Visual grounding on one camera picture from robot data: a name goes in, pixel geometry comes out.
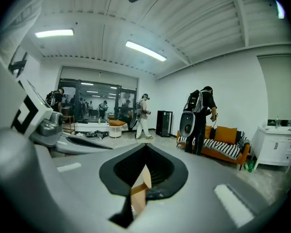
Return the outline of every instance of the fluorescent ceiling light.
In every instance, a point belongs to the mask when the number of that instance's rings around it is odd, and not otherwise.
[[[72,29],[62,29],[62,30],[51,30],[51,31],[43,31],[34,33],[36,37],[43,38],[43,37],[49,37],[49,36],[67,36],[67,35],[73,35]]]
[[[275,1],[276,1],[276,4],[277,4],[278,18],[279,19],[285,18],[285,10],[283,9],[283,7],[280,4],[280,2],[278,2],[277,0],[275,0]]]
[[[158,54],[158,53],[156,53],[156,52],[153,52],[152,50],[147,49],[147,48],[145,48],[145,47],[142,47],[142,46],[140,46],[140,45],[138,45],[138,44],[136,44],[136,43],[133,43],[133,42],[131,42],[131,41],[127,41],[127,42],[126,42],[126,47],[129,47],[129,48],[131,48],[131,49],[135,49],[135,50],[137,50],[137,51],[143,52],[143,53],[145,53],[145,54],[147,54],[147,55],[150,55],[150,56],[152,56],[153,58],[158,59],[158,60],[160,60],[160,61],[165,61],[165,60],[167,60],[167,58],[165,58],[164,56],[161,56],[160,54]]]

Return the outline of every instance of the person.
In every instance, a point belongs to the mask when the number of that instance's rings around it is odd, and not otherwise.
[[[101,103],[98,107],[98,110],[99,110],[99,117],[101,117],[101,119],[104,119],[105,118],[105,112],[106,110],[108,109],[108,106],[107,106],[107,101],[104,100],[103,103]]]
[[[70,100],[70,103],[74,104],[75,97],[76,97],[76,95],[73,95],[73,98]]]
[[[86,116],[86,100],[85,99],[83,100],[83,103],[82,103],[82,114],[84,118],[84,116]]]
[[[56,112],[61,112],[62,111],[62,100],[63,100],[63,94],[64,94],[64,89],[59,88],[57,91],[54,93],[55,97],[55,104],[53,106],[53,110]]]
[[[128,117],[128,108],[129,108],[130,100],[127,99],[125,103],[122,104],[120,108],[120,117]]]
[[[195,148],[194,153],[201,155],[202,148],[205,140],[205,128],[206,128],[206,112],[208,107],[211,109],[212,121],[214,122],[217,117],[217,107],[213,100],[213,89],[210,86],[204,87],[201,90],[203,95],[203,106],[204,108],[199,113],[195,113],[195,126],[192,134],[187,138],[185,151],[192,153],[192,143],[195,137]]]
[[[92,101],[89,102],[89,106],[88,106],[88,115],[89,117],[91,117],[93,114],[93,104]]]
[[[79,99],[79,118],[80,118],[80,120],[83,120],[82,106],[83,106],[83,98],[80,98]]]
[[[145,138],[152,139],[153,137],[149,133],[149,129],[147,128],[147,115],[151,114],[151,112],[146,108],[146,101],[149,100],[149,96],[147,93],[144,93],[139,100],[140,109],[141,109],[141,116],[139,121],[137,122],[137,134],[136,139],[141,138],[141,132],[144,130]]]
[[[88,114],[88,102],[87,101],[85,102],[85,106],[86,106],[86,108],[85,108],[85,110],[86,110],[85,114]]]

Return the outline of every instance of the orange cushion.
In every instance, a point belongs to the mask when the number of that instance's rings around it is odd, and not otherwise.
[[[110,126],[123,126],[126,122],[122,122],[120,120],[109,121]]]
[[[206,126],[206,129],[205,129],[205,138],[206,139],[209,139],[210,132],[211,132],[211,126]]]
[[[225,142],[229,144],[235,144],[236,142],[237,128],[230,129],[227,127],[217,127],[214,140],[218,142]]]

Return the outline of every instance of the sink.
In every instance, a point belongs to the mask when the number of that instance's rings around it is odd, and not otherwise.
[[[276,134],[291,134],[291,131],[289,130],[291,127],[286,126],[279,126],[277,129],[275,126],[264,126],[261,127],[262,131],[265,133],[276,133]]]
[[[275,126],[265,126],[264,129],[267,131],[287,131],[291,127],[279,126],[277,129]]]

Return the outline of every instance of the black opening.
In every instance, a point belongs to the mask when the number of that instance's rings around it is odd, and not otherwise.
[[[188,170],[178,158],[152,144],[141,144],[105,162],[99,176],[110,193],[126,197],[122,212],[109,220],[127,227],[133,220],[130,208],[130,190],[144,166],[147,166],[152,188],[146,192],[146,201],[161,200],[173,196],[186,183]]]
[[[67,137],[67,140],[71,143],[80,145],[80,146],[86,146],[86,147],[92,147],[92,148],[97,148],[97,149],[107,149],[107,150],[112,150],[113,148],[107,147],[107,146],[101,146],[98,145],[94,142],[89,142],[89,141],[85,141],[83,139],[79,139],[76,137]]]

